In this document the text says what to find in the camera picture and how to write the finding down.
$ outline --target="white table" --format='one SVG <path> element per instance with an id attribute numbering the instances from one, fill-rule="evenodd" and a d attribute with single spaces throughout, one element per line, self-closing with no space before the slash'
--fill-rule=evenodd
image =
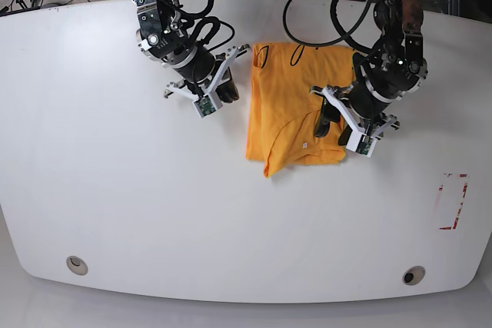
<path id="1" fill-rule="evenodd" d="M 236 27 L 236 45 L 287 41 L 285 1 L 216 0 L 214 14 Z M 204 0 L 183 3 L 197 11 Z M 329 4 L 296 0 L 293 33 L 336 37 Z M 340 4 L 346 28 L 361 8 Z M 251 55 L 232 70 L 241 100 L 201 120 L 189 101 L 164 101 L 178 76 L 140 53 L 137 27 L 127 1 L 0 19 L 0 202 L 28 273 L 261 303 L 408 296 L 473 279 L 492 230 L 489 25 L 426 13 L 430 76 L 388 110 L 402 128 L 371 159 L 349 154 L 270 180 L 244 159 Z M 354 37 L 372 45 L 378 35 L 367 18 Z M 439 230 L 444 173 L 470 175 L 455 230 Z M 86 276 L 68 270 L 71 255 Z M 404 285 L 417 265 L 426 277 Z"/>

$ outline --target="yellow t-shirt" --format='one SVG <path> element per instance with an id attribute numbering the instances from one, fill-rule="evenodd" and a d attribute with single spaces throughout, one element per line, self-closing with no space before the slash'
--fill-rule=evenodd
<path id="1" fill-rule="evenodd" d="M 341 46 L 299 48 L 292 58 L 297 47 L 287 43 L 253 47 L 246 158 L 264 161 L 265 177 L 287 164 L 337 164 L 345 157 L 345 149 L 338 146 L 343 118 L 340 124 L 331 124 L 326 137 L 314 137 L 323 99 L 309 90 L 328 84 L 348 86 L 354 80 L 354 51 Z M 297 59 L 292 67 L 291 60 Z"/>

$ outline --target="round hole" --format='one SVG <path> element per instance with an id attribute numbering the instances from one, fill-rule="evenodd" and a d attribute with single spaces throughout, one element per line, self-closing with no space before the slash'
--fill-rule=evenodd
<path id="1" fill-rule="evenodd" d="M 74 258 L 74 257 L 71 257 L 70 258 L 70 263 L 72 263 L 76 267 L 80 267 L 80 264 L 81 264 L 80 259 L 77 259 L 77 258 Z"/>
<path id="2" fill-rule="evenodd" d="M 425 277 L 424 267 L 413 267 L 405 272 L 403 275 L 403 283 L 407 286 L 415 286 L 419 284 Z"/>
<path id="3" fill-rule="evenodd" d="M 78 276 L 84 276 L 88 272 L 87 264 L 80 257 L 67 257 L 67 267 Z"/>
<path id="4" fill-rule="evenodd" d="M 406 284 L 409 284 L 412 280 L 414 280 L 414 275 L 412 273 L 405 274 L 404 281 Z"/>

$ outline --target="orange cloth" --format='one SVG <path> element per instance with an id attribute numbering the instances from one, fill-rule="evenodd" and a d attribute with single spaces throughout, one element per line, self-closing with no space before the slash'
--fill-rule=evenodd
<path id="1" fill-rule="evenodd" d="M 337 164 L 345 157 L 345 149 L 338 146 L 343 118 L 340 124 L 331 124 L 326 137 L 314 137 L 323 99 L 309 90 L 327 84 L 348 86 L 354 80 L 354 51 L 340 46 L 305 48 L 292 67 L 297 46 L 270 43 L 253 47 L 246 158 L 264 161 L 265 177 L 287 164 Z"/>

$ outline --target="white bracket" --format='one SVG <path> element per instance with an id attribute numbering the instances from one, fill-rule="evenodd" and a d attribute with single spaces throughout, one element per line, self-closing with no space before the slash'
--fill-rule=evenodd
<path id="1" fill-rule="evenodd" d="M 318 94 L 314 89 L 311 89 L 311 93 Z M 388 119 L 385 124 L 374 130 L 371 135 L 367 135 L 366 129 L 357 123 L 349 109 L 334 96 L 335 90 L 331 86 L 324 88 L 321 91 L 321 94 L 340 112 L 347 122 L 347 125 L 351 128 L 351 136 L 347 142 L 347 149 L 350 151 L 371 157 L 374 148 L 376 147 L 376 143 L 380 139 L 379 137 L 384 131 L 397 122 L 397 118 L 390 115 L 387 117 Z"/>
<path id="2" fill-rule="evenodd" d="M 229 70 L 229 67 L 236 60 L 236 58 L 239 55 L 244 54 L 247 50 L 249 51 L 251 50 L 251 47 L 248 44 L 243 45 L 240 48 L 236 48 L 235 46 L 233 46 L 232 48 L 228 49 L 225 55 L 225 60 L 221 63 L 220 67 L 217 70 L 217 73 L 212 78 L 211 83 L 205 89 L 204 96 L 202 96 L 201 98 L 198 95 L 192 94 L 190 91 L 183 90 L 182 89 L 184 85 L 183 81 L 172 82 L 168 84 L 164 92 L 164 97 L 168 98 L 168 96 L 171 93 L 174 93 L 192 100 L 194 108 L 201 118 L 206 117 L 208 115 L 203 113 L 203 104 L 207 104 L 208 106 L 210 106 L 211 104 L 211 106 L 213 107 L 212 112 L 218 111 L 220 108 L 222 108 L 223 104 L 221 99 L 218 97 L 217 92 L 215 92 L 215 90 L 219 85 L 231 79 L 230 75 L 226 78 L 224 78 L 224 75 Z"/>

